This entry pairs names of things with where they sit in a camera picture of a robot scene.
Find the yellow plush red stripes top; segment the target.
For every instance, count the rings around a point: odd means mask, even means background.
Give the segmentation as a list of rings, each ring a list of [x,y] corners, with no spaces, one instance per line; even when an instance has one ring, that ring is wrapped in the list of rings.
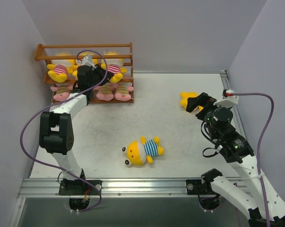
[[[82,58],[83,58],[85,55],[87,55],[87,54],[90,54],[90,55],[92,55],[92,57],[93,57],[93,54],[92,54],[92,53],[90,53],[90,52],[83,52],[83,53],[81,53],[81,54],[79,55],[79,59],[82,59]],[[79,69],[79,67],[80,67],[80,66],[77,66],[77,65],[72,66],[72,69],[73,69],[72,75],[73,75],[73,77],[74,77],[75,79],[78,79],[78,69]]]

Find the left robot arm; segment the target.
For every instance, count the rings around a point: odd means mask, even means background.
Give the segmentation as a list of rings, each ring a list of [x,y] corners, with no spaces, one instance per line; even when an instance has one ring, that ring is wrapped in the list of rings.
[[[109,83],[114,74],[99,65],[81,65],[76,72],[77,81],[69,87],[69,97],[58,102],[58,107],[52,111],[41,113],[39,145],[56,160],[57,168],[63,173],[63,188],[68,192],[82,194],[88,182],[72,151],[72,119],[90,103],[93,90]]]

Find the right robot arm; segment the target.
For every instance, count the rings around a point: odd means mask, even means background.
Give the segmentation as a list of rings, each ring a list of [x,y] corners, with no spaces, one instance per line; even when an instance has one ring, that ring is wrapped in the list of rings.
[[[238,105],[240,96],[248,96],[248,93],[224,90],[220,100],[207,93],[187,94],[181,100],[187,112],[199,109],[196,117],[202,121],[201,132],[208,133],[205,137],[214,145],[215,154],[220,154],[237,172],[250,193],[239,189],[217,169],[201,176],[200,187],[205,193],[213,192],[224,197],[246,217],[251,227],[285,227],[285,201],[260,167],[262,140],[258,140],[258,149],[254,152],[231,124],[231,108]]]

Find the yellow plush blue stripes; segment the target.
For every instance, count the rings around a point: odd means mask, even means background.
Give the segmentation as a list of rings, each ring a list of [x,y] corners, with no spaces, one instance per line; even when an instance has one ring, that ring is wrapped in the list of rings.
[[[164,148],[158,137],[147,140],[141,136],[140,140],[133,141],[127,147],[123,147],[122,152],[126,157],[124,163],[127,167],[143,166],[145,163],[152,165],[155,157],[164,154]]]

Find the pink plush orange stripes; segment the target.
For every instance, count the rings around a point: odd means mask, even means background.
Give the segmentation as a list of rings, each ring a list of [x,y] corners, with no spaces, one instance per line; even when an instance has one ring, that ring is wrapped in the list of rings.
[[[51,91],[54,92],[53,99],[55,101],[61,102],[69,98],[71,91],[73,89],[73,84],[71,83],[58,83],[50,87]]]
[[[113,94],[113,86],[111,85],[103,85],[97,86],[94,88],[94,91],[97,92],[96,97],[102,101],[111,101],[114,98]]]

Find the yellow plush red stripes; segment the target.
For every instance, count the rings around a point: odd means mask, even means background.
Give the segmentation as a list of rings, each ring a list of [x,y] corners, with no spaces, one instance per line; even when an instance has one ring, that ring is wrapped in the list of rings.
[[[48,75],[55,82],[63,83],[66,80],[74,79],[73,67],[76,65],[74,59],[57,59],[47,64]]]
[[[87,54],[90,54],[90,55],[92,55],[92,57],[93,57],[93,54],[92,54],[92,53],[90,53],[90,52],[83,52],[83,53],[81,53],[81,54],[79,55],[79,59],[82,59],[82,58],[83,58],[85,55],[87,55]],[[73,75],[73,77],[74,77],[75,79],[78,79],[78,69],[79,69],[79,67],[80,67],[80,66],[77,66],[77,65],[72,66],[72,69],[73,69],[72,75]]]
[[[123,78],[123,74],[127,72],[127,69],[123,66],[124,62],[121,58],[109,58],[105,59],[107,65],[104,60],[101,60],[101,67],[104,70],[108,70],[113,73],[112,78],[110,79],[111,83],[117,83]]]

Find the yellow plush red stripes front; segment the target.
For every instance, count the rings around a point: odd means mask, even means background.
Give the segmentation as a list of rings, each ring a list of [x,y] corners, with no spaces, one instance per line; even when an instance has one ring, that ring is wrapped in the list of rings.
[[[108,70],[113,73],[112,78],[110,79],[111,83],[117,83],[123,78],[123,74],[127,72],[127,69],[123,66],[124,62],[121,58],[109,58],[105,59],[107,65],[104,60],[101,60],[101,67],[104,70]]]

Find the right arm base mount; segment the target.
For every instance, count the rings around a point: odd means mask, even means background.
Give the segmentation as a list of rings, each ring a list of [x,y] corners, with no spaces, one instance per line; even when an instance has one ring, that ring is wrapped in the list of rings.
[[[186,190],[188,195],[202,195],[204,188],[200,179],[186,180]]]

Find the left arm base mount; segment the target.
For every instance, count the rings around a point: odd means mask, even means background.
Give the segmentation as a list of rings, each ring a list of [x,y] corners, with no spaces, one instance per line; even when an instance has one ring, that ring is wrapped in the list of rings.
[[[67,180],[63,179],[60,182],[59,195],[98,195],[96,189],[93,189],[90,185],[82,182],[81,180]]]

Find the pink plush blue stripes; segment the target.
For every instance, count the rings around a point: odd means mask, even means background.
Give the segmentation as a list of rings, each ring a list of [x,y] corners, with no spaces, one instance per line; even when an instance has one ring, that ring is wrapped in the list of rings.
[[[115,89],[114,97],[118,101],[129,101],[131,99],[130,92],[133,92],[134,87],[130,82],[113,84]]]

